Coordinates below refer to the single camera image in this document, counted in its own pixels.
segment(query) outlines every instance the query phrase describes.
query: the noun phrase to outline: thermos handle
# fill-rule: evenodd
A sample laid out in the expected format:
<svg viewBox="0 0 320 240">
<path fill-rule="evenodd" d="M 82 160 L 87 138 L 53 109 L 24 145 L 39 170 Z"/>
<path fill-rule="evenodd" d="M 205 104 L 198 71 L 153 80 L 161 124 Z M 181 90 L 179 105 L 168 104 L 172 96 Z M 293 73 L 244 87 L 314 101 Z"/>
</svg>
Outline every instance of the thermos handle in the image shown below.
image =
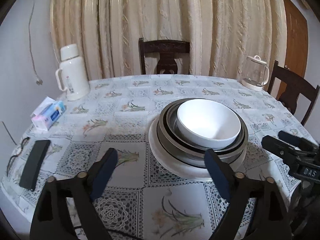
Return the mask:
<svg viewBox="0 0 320 240">
<path fill-rule="evenodd" d="M 62 71 L 62 68 L 58 68 L 56 70 L 56 79 L 57 79 L 57 83 L 58 83 L 58 87 L 59 89 L 64 92 L 64 91 L 67 91 L 67 88 L 64 86 L 64 89 L 62 89 L 62 86 L 61 86 L 61 81 L 60 81 L 60 78 L 59 78 L 59 72 Z"/>
<path fill-rule="evenodd" d="M 266 73 L 264 75 L 264 81 L 263 81 L 263 85 L 267 84 L 268 83 L 268 80 L 269 80 L 269 68 L 266 66 Z"/>
</svg>

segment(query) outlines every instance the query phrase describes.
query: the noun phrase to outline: floral tablecloth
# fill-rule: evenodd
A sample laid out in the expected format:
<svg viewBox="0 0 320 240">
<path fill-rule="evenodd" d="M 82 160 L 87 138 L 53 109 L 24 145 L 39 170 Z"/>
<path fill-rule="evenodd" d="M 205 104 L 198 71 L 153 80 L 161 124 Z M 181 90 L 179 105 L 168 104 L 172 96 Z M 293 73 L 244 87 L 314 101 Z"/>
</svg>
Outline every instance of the floral tablecloth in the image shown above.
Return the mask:
<svg viewBox="0 0 320 240">
<path fill-rule="evenodd" d="M 89 95 L 68 102 L 59 99 L 66 112 L 48 132 L 30 126 L 23 153 L 3 176 L 1 188 L 29 220 L 48 176 L 71 178 L 100 160 L 109 147 L 118 151 L 119 162 L 103 196 L 94 206 L 108 228 L 143 239 L 208 239 L 228 204 L 214 183 L 180 178 L 162 167 L 148 143 L 151 122 L 170 102 L 180 98 L 207 98 L 235 110 L 249 131 L 247 155 L 239 171 L 249 178 L 275 178 L 288 204 L 299 181 L 288 176 L 288 167 L 261 148 L 265 135 L 280 130 L 311 139 L 309 133 L 282 104 L 265 91 L 255 92 L 232 79 L 192 75 L 143 75 L 90 82 Z M 20 176 L 36 140 L 51 146 L 41 166 L 36 190 L 19 187 Z M 74 225 L 79 225 L 72 199 L 68 199 Z M 250 199 L 237 238 L 241 238 L 254 207 Z M 78 237 L 85 239 L 82 229 Z"/>
</svg>

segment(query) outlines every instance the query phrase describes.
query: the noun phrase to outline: screw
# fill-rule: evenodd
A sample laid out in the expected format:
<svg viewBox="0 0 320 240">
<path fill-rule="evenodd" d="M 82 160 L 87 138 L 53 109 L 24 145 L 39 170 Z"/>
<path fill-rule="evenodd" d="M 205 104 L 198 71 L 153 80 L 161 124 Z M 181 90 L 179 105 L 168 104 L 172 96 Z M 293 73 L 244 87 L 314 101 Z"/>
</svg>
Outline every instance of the screw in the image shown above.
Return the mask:
<svg viewBox="0 0 320 240">
<path fill-rule="evenodd" d="M 273 177 L 267 177 L 266 180 L 267 180 L 267 182 L 269 182 L 269 183 L 274 183 L 274 182 L 275 182 L 275 180 L 273 179 Z"/>
<path fill-rule="evenodd" d="M 245 175 L 242 173 L 242 172 L 236 172 L 235 173 L 235 176 L 238 178 L 238 179 L 243 179 L 245 177 Z"/>
<path fill-rule="evenodd" d="M 56 178 L 54 176 L 50 176 L 50 177 L 47 178 L 47 182 L 49 182 L 49 183 L 53 182 L 55 180 L 56 180 Z"/>
<path fill-rule="evenodd" d="M 81 171 L 81 172 L 79 172 L 78 175 L 77 175 L 77 177 L 80 178 L 80 179 L 81 179 L 81 178 L 85 178 L 86 176 L 87 176 L 87 172 L 85 172 L 85 171 Z"/>
</svg>

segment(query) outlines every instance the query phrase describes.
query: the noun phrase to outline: chair backrest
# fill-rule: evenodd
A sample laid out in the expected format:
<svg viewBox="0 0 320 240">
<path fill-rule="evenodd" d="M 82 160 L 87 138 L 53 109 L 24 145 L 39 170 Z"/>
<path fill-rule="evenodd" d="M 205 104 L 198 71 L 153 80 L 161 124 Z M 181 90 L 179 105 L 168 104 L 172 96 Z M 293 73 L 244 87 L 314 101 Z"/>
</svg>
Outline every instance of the chair backrest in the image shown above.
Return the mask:
<svg viewBox="0 0 320 240">
<path fill-rule="evenodd" d="M 160 59 L 156 67 L 157 74 L 177 74 L 178 66 L 174 60 L 175 53 L 189 53 L 190 43 L 186 41 L 158 40 L 143 41 L 139 39 L 141 72 L 146 74 L 146 66 L 144 62 L 145 53 L 158 52 Z"/>
<path fill-rule="evenodd" d="M 292 114 L 294 114 L 297 109 L 297 101 L 299 94 L 301 93 L 306 98 L 308 98 L 311 101 L 311 103 L 305 116 L 301 121 L 301 124 L 304 125 L 308 120 L 311 111 L 315 105 L 315 102 L 318 98 L 320 87 L 317 86 L 317 88 L 314 88 L 304 78 L 288 69 L 278 66 L 278 64 L 278 61 L 275 60 L 270 79 L 270 84 L 268 87 L 268 93 L 271 93 L 275 78 L 278 78 L 284 83 L 286 83 L 287 87 L 285 91 L 280 95 L 278 101 L 280 101 Z"/>
</svg>

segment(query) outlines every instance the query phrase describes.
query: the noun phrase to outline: glass kettle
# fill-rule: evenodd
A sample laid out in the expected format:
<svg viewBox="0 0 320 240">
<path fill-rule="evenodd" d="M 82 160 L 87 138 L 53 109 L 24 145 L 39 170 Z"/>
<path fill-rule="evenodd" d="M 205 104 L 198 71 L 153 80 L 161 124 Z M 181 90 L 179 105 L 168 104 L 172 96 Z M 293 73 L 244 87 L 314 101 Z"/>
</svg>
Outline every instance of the glass kettle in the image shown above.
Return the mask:
<svg viewBox="0 0 320 240">
<path fill-rule="evenodd" d="M 261 91 L 263 86 L 268 83 L 268 80 L 269 68 L 267 67 L 267 62 L 261 60 L 258 55 L 254 57 L 248 56 L 242 72 L 241 84 L 249 89 Z"/>
</svg>

